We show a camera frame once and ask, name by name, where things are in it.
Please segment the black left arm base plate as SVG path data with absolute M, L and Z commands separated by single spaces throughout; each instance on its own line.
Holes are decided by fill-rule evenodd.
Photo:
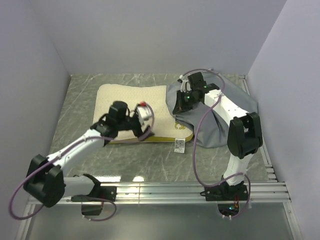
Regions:
M 71 197 L 72 202 L 104 202 L 109 200 L 114 202 L 116 200 L 117 187 L 116 186 L 95 186 L 87 195 L 75 195 Z

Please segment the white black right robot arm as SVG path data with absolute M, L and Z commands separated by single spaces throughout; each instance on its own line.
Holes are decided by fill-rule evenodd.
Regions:
M 258 103 L 232 82 L 210 70 L 195 69 L 167 87 L 166 104 L 179 122 L 192 127 L 194 146 L 226 145 L 230 152 L 220 194 L 226 200 L 238 194 L 247 167 L 263 136 Z

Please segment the grey pillowcase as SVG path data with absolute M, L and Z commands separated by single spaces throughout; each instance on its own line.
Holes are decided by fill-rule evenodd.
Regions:
M 238 85 L 233 83 L 229 78 L 221 76 L 225 82 L 224 94 L 243 110 L 252 113 L 258 112 L 258 102 L 243 91 Z M 177 91 L 181 84 L 175 82 L 166 86 L 166 105 L 170 113 L 176 104 Z M 176 122 L 195 132 L 202 116 L 209 109 L 201 102 L 195 104 L 193 109 L 187 112 L 173 115 Z M 203 120 L 197 136 L 196 144 L 203 148 L 217 148 L 225 146 L 228 138 L 227 123 L 214 111 L 208 113 Z

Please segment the cream quilted pillow yellow edge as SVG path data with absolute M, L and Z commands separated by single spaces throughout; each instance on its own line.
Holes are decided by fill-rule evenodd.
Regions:
M 119 84 L 104 84 L 99 87 L 96 95 L 93 122 L 108 113 L 114 101 L 127 103 L 129 110 L 133 110 L 140 102 L 148 103 L 154 112 L 155 123 L 152 128 L 153 136 L 145 141 L 149 143 L 174 142 L 176 139 L 189 142 L 193 138 L 193 131 L 176 122 L 170 114 L 166 104 L 166 86 L 133 87 Z

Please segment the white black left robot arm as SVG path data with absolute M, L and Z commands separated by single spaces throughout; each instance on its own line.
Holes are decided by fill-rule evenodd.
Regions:
M 47 208 L 65 197 L 100 201 L 105 193 L 99 180 L 90 174 L 66 177 L 66 172 L 94 150 L 115 140 L 121 131 L 132 131 L 138 141 L 144 141 L 152 136 L 152 126 L 146 123 L 154 119 L 154 111 L 146 102 L 138 103 L 133 111 L 129 111 L 125 102 L 114 101 L 108 112 L 77 140 L 48 156 L 35 156 L 23 189 Z

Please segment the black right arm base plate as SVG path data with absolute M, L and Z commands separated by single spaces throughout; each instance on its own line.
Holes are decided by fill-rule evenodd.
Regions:
M 210 201 L 246 201 L 249 197 L 249 190 L 244 182 L 237 185 L 222 183 L 215 187 L 205 187 L 200 192 L 207 202 Z

